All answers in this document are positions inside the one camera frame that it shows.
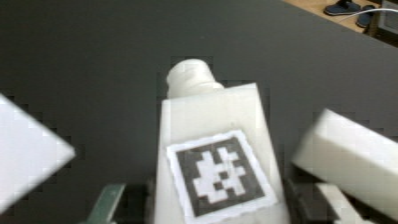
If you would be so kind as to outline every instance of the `black table surface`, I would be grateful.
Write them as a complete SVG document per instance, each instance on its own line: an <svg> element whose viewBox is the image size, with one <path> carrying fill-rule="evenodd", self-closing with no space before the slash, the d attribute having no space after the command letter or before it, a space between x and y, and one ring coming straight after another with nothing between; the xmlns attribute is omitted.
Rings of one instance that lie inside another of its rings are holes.
<svg viewBox="0 0 398 224"><path fill-rule="evenodd" d="M395 139L398 49L280 0L4 0L0 92L79 156L0 223L77 223L106 184L155 176L164 78L193 57L228 86L258 83L285 175L324 108Z"/></svg>

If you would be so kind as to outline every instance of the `white cylindrical cap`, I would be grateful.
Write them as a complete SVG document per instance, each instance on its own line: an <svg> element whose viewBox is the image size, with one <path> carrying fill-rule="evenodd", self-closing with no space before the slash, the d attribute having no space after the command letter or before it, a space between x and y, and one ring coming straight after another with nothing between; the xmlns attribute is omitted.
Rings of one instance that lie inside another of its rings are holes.
<svg viewBox="0 0 398 224"><path fill-rule="evenodd" d="M205 61L189 59L171 69L168 76L170 93L168 97L178 98L225 89Z"/></svg>

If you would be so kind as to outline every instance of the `green metal bracket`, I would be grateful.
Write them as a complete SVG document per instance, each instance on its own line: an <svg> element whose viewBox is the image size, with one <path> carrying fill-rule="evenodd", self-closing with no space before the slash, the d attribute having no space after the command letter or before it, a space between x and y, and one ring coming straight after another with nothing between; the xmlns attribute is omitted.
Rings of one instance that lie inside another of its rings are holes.
<svg viewBox="0 0 398 224"><path fill-rule="evenodd" d="M125 188L125 184L111 184L106 186L90 219L81 224L118 224L113 221L113 216L116 213Z"/></svg>

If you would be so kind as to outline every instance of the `cable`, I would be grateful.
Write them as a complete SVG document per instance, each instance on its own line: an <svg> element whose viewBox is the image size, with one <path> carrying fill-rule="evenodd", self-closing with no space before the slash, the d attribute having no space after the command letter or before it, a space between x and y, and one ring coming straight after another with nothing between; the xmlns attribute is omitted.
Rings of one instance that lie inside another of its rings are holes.
<svg viewBox="0 0 398 224"><path fill-rule="evenodd" d="M356 15L361 15L361 14L365 14L365 13L369 13L369 12L379 12L379 11L390 11L390 12L398 13L398 10L395 10L395 9L388 9L388 8L370 9L370 10L367 10L367 11L358 12L358 13L353 14L351 16L347 16L347 17L338 21L338 23L342 23L342 22L344 22L351 17L354 17Z"/></svg>

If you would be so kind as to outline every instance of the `floor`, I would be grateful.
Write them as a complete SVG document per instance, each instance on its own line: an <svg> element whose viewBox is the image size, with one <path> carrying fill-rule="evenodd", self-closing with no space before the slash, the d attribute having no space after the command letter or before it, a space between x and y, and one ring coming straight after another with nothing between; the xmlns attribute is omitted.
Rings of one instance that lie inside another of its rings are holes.
<svg viewBox="0 0 398 224"><path fill-rule="evenodd" d="M356 25L358 16L354 16L353 18L349 18L345 21L340 22L340 20L345 18L345 16L329 16L324 13L326 6L333 5L337 3L337 0L285 0L285 2L289 2L299 8L303 8L306 11L310 11L313 14L317 14L328 20L340 23L356 32L363 33L365 29ZM354 2L361 6L374 5L379 7L379 5L374 2L370 2L369 0L354 0Z"/></svg>

